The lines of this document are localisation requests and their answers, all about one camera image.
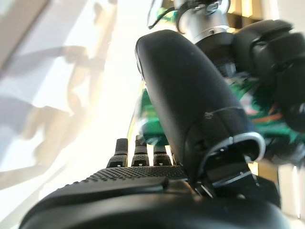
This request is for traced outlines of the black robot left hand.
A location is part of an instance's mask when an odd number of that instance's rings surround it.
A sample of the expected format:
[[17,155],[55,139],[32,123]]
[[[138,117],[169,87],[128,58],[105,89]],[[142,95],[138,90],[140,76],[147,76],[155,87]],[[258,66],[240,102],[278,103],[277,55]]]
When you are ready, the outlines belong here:
[[277,165],[305,164],[305,37],[283,20],[219,32],[196,45],[226,78]]

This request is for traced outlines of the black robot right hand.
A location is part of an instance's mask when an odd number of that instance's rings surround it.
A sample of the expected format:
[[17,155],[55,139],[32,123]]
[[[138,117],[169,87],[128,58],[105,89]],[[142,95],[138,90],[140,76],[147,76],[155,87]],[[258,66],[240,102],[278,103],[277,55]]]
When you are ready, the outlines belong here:
[[164,30],[135,46],[176,167],[103,169],[60,188],[22,229],[288,229],[275,185],[254,176],[264,138],[207,56]]

